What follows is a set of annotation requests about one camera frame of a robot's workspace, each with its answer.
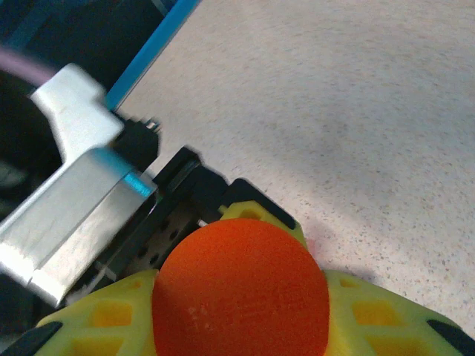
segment gray speckled surface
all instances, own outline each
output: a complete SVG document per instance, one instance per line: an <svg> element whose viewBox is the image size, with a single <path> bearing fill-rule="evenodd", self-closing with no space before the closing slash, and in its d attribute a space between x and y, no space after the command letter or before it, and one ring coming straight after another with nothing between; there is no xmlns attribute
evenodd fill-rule
<svg viewBox="0 0 475 356"><path fill-rule="evenodd" d="M122 106L475 337L472 0L203 0Z"/></svg>

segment blue edge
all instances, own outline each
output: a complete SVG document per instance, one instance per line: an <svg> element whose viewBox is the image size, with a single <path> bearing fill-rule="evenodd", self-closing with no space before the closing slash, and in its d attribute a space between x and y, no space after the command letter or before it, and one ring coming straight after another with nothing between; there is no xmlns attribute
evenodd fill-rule
<svg viewBox="0 0 475 356"><path fill-rule="evenodd" d="M107 93L105 100L109 109L114 109L120 104L144 71L148 69L150 63L171 41L199 2L200 0L177 1Z"/></svg>

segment orange ball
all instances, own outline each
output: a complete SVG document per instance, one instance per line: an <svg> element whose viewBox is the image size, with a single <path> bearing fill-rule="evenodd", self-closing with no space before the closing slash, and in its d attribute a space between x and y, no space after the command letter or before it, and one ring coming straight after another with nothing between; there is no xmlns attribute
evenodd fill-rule
<svg viewBox="0 0 475 356"><path fill-rule="evenodd" d="M152 294L159 356L320 356L327 281L308 251L267 222L196 230L163 264Z"/></svg>

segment yellow 3d-printed part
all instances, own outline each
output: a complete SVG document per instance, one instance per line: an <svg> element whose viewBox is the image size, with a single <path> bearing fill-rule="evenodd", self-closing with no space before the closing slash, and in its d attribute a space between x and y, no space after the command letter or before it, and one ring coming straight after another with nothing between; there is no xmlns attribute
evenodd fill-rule
<svg viewBox="0 0 475 356"><path fill-rule="evenodd" d="M40 321L63 326L35 356L157 356L151 323L156 274L134 274Z"/></svg>
<svg viewBox="0 0 475 356"><path fill-rule="evenodd" d="M325 356L460 356L427 324L453 321L386 289L325 271L330 330Z"/></svg>
<svg viewBox="0 0 475 356"><path fill-rule="evenodd" d="M221 220L236 219L240 217L265 221L266 223L277 226L278 228L281 228L282 230L291 234L299 243L304 246L305 249L308 249L302 227L297 221L295 221L295 227L291 229L255 201L234 202L228 208L226 206L221 206L220 212L223 214Z"/></svg>

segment speckled floor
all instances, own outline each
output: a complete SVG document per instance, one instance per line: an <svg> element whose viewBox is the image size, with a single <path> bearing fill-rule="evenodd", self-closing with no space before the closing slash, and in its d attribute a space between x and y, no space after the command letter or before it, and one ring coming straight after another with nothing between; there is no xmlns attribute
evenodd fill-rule
<svg viewBox="0 0 475 356"><path fill-rule="evenodd" d="M475 337L474 68L473 0L203 0L122 109Z"/></svg>

